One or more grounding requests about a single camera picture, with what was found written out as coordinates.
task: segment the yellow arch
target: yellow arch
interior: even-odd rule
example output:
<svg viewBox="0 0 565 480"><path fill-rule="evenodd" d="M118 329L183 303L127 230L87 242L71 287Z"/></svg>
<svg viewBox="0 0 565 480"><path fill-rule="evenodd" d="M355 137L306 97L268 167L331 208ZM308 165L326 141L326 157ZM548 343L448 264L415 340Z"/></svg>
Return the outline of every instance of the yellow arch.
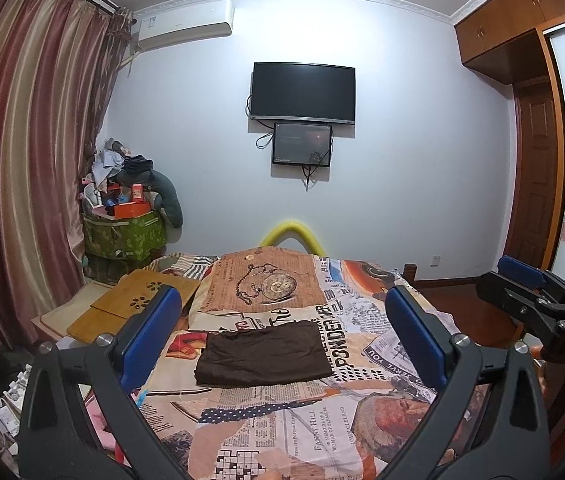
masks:
<svg viewBox="0 0 565 480"><path fill-rule="evenodd" d="M316 254L317 256L326 256L325 251L318 243L318 240L315 239L313 233L307 229L306 226L300 222L296 222L295 220L287 220L286 222L276 225L272 231L264 237L261 246L265 247L275 245L275 242L288 231L293 231L299 234L307 243L309 249L311 249L312 254Z"/></svg>

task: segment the television screen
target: television screen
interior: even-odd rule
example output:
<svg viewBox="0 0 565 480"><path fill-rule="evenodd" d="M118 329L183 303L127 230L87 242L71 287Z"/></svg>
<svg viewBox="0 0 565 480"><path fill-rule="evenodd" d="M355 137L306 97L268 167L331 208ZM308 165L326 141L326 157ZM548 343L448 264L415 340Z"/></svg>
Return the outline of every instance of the television screen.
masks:
<svg viewBox="0 0 565 480"><path fill-rule="evenodd" d="M254 63L252 119L355 124L356 69L305 63Z"/></svg>
<svg viewBox="0 0 565 480"><path fill-rule="evenodd" d="M331 165L331 126L275 123L272 163L292 166Z"/></svg>

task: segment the small display screen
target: small display screen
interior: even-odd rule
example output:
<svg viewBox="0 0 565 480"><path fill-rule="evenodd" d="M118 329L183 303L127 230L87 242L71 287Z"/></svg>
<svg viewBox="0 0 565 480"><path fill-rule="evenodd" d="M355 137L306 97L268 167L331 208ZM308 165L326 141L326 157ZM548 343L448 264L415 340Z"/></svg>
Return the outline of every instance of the small display screen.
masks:
<svg viewBox="0 0 565 480"><path fill-rule="evenodd" d="M331 126L311 123L275 123L274 164L329 166Z"/></svg>
<svg viewBox="0 0 565 480"><path fill-rule="evenodd" d="M254 63L251 117L354 124L356 70L304 63Z"/></svg>

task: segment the air conditioner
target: air conditioner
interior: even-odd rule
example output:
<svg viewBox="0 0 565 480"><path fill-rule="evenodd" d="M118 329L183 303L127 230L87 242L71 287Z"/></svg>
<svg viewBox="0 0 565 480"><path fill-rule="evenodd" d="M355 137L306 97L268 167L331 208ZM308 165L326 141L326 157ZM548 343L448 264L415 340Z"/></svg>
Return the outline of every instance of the air conditioner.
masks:
<svg viewBox="0 0 565 480"><path fill-rule="evenodd" d="M233 25L234 4L231 0L168 10L143 19L138 47L151 50L185 41L230 36Z"/></svg>

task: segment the wooden floor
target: wooden floor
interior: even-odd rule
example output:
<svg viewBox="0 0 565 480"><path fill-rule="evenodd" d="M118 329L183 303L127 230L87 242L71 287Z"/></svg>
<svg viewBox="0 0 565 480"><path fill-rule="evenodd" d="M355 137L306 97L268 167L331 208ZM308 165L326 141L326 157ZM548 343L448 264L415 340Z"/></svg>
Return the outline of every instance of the wooden floor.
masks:
<svg viewBox="0 0 565 480"><path fill-rule="evenodd" d="M475 292L475 285L419 290L435 308L451 314L460 331L476 343L499 348L505 348L511 343L515 325L507 314L482 301Z"/></svg>

